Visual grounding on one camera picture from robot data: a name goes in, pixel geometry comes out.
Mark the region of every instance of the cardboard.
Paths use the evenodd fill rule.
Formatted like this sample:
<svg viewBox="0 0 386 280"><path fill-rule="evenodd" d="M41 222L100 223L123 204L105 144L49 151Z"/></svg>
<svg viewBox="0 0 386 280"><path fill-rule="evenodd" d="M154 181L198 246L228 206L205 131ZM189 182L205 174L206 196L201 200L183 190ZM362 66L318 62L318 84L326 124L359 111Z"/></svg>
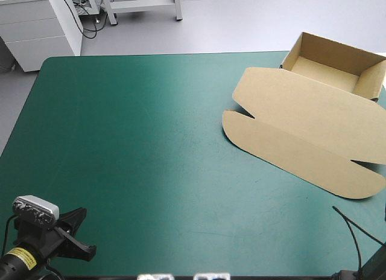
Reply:
<svg viewBox="0 0 386 280"><path fill-rule="evenodd" d="M377 101L386 74L386 57L302 33L280 67Z"/></svg>
<svg viewBox="0 0 386 280"><path fill-rule="evenodd" d="M301 49L299 40L296 49ZM386 110L366 97L284 68L298 60L289 54L283 69L245 71L233 99L254 118L225 111L226 135L241 149L338 196L363 199L378 193L386 187L385 178L352 161L386 164ZM367 73L364 81L378 74ZM324 81L352 78L330 74L334 78Z"/></svg>
<svg viewBox="0 0 386 280"><path fill-rule="evenodd" d="M377 55L381 55L381 56L384 56L384 57L386 57L386 52L377 52ZM384 89L385 89L385 86L386 86L386 76L385 76L385 78L384 78Z"/></svg>

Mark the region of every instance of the floor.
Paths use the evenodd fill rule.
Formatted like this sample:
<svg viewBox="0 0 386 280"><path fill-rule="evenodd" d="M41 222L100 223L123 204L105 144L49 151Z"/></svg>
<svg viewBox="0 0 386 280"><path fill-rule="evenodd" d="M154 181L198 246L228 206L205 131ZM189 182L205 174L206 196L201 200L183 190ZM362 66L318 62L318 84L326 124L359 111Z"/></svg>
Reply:
<svg viewBox="0 0 386 280"><path fill-rule="evenodd" d="M301 31L386 52L386 0L183 0L172 8L118 15L82 55L222 53L289 50ZM0 75L0 154L37 72Z"/></svg>

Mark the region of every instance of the cable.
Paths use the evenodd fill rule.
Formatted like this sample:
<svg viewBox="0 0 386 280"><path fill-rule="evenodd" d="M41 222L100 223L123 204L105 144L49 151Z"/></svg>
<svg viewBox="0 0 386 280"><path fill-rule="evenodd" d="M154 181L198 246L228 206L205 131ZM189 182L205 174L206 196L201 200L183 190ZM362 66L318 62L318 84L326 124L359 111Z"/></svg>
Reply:
<svg viewBox="0 0 386 280"><path fill-rule="evenodd" d="M93 36L93 37L87 36L87 35L81 30L81 28L79 27L79 24L78 24L78 22L77 22L77 19L75 18L75 16L74 16L74 14L73 14L73 12L72 12L72 10L71 10L69 4L67 3L67 1L66 1L66 0L63 0L63 1L65 2L65 4L67 5L68 9L70 10L71 15L72 15L72 18L74 19L74 22L76 23L76 25L77 25L77 27L78 27L78 30L80 31L80 33L82 34L82 36L84 36L84 37L87 38L87 39L94 39L94 38L97 36L97 33L98 33L98 32L97 32L97 26L94 24L94 27L95 27L95 30L94 30L95 34L94 34L94 36Z"/></svg>
<svg viewBox="0 0 386 280"><path fill-rule="evenodd" d="M359 249L358 241L356 240L356 236L354 234L354 231L352 230L352 227L350 226L350 223L345 218L344 218L344 221L346 222L347 227L349 227L352 239L354 240L354 243L355 243L356 253L358 254L358 273L357 273L356 277L357 277L357 279L361 279L361 275L362 275L362 255L361 255L361 251Z"/></svg>
<svg viewBox="0 0 386 280"><path fill-rule="evenodd" d="M62 274L60 274L58 270L51 267L48 263L46 264L46 270L54 274L59 280L66 280L65 277Z"/></svg>
<svg viewBox="0 0 386 280"><path fill-rule="evenodd" d="M74 2L74 4L77 5L77 6L79 6L80 8L82 8L88 15L90 15L89 12L88 12L82 5L80 5L80 4L77 3L77 2ZM96 29L97 26L95 25L95 23L94 23L95 30L89 30L88 28L85 28L85 27L83 27L83 29L86 30L86 31L92 31L92 32L95 32L95 31L96 31L96 32L101 31L101 30L103 30L104 27L106 26L107 17L108 17L108 15L107 15L107 13L106 13L106 16L104 17L104 23L103 23L103 26L102 26L99 30Z"/></svg>
<svg viewBox="0 0 386 280"><path fill-rule="evenodd" d="M49 261L47 261L45 268L47 271L49 271L49 274L40 277L39 280L44 280L51 275L54 275L56 278L58 278L58 280L66 280L65 277L58 270L49 265Z"/></svg>
<svg viewBox="0 0 386 280"><path fill-rule="evenodd" d="M356 252L358 254L358 272L357 272L357 275L356 275L356 278L357 279L361 279L362 277L362 255L361 255L361 251L359 249L359 245L358 245L358 241L356 240L356 236L354 234L354 231L352 230L352 227L350 224L354 225L354 227L358 228L362 233L364 233L366 236L368 236L369 238L371 238L373 241L376 241L378 244L380 244L381 246L383 247L386 247L386 244L381 242L380 240L378 240L377 238L375 238L373 235L371 235L370 233L368 233L367 231L365 231L363 228L361 228L357 223L355 223L354 221L352 221L351 219L349 219L345 214L343 214L336 206L333 206L332 207L334 209L335 212L337 212L342 218L343 220L346 222L347 224L347 227L349 227L349 230L350 230L350 233L351 233L351 236L354 240L354 243L355 243L355 248L356 248Z"/></svg>
<svg viewBox="0 0 386 280"><path fill-rule="evenodd" d="M380 241L379 239L375 238L373 235L371 235L370 233L368 233L367 231L365 231L363 228L361 228L357 223L355 223L354 221L352 221L351 219L349 219L345 214L343 214L336 206L333 206L332 207L338 214L340 214L345 220L347 220L349 223L353 224L356 228L358 228L358 230L360 230L362 233L364 233L366 236L368 236L370 239L372 239L373 241L376 241L378 244L380 244L381 246L384 246L386 247L386 244L383 243L382 241Z"/></svg>
<svg viewBox="0 0 386 280"><path fill-rule="evenodd" d="M5 248L7 247L7 240L8 240L8 228L10 226L10 222L12 221L12 219L16 218L17 215L12 215L8 220L7 220L7 224L5 225L5 232L4 232L4 242L2 244L2 251L1 251L1 256L3 257L4 256L4 253L5 253Z"/></svg>

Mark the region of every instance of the green table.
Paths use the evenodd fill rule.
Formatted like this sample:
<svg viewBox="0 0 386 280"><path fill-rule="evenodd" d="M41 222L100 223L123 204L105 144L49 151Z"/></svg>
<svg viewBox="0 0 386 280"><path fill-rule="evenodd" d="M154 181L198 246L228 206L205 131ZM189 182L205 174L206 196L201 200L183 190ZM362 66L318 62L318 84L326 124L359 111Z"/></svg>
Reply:
<svg viewBox="0 0 386 280"><path fill-rule="evenodd" d="M384 239L386 192L341 199L222 130L244 69L278 67L285 54L49 59L0 158L0 231L13 199L34 194L62 212L89 210L77 238L97 256L55 260L67 275L354 270L353 241L331 206ZM365 261L378 246L358 238Z"/></svg>

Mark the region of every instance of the cabinet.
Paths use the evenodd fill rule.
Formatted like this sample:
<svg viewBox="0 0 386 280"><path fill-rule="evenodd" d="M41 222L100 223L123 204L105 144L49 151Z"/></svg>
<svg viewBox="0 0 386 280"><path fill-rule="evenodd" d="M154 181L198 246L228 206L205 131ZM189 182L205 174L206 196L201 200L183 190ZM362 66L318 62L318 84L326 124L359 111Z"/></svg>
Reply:
<svg viewBox="0 0 386 280"><path fill-rule="evenodd" d="M45 59L80 56L81 22L71 0L0 0L0 36L25 72Z"/></svg>

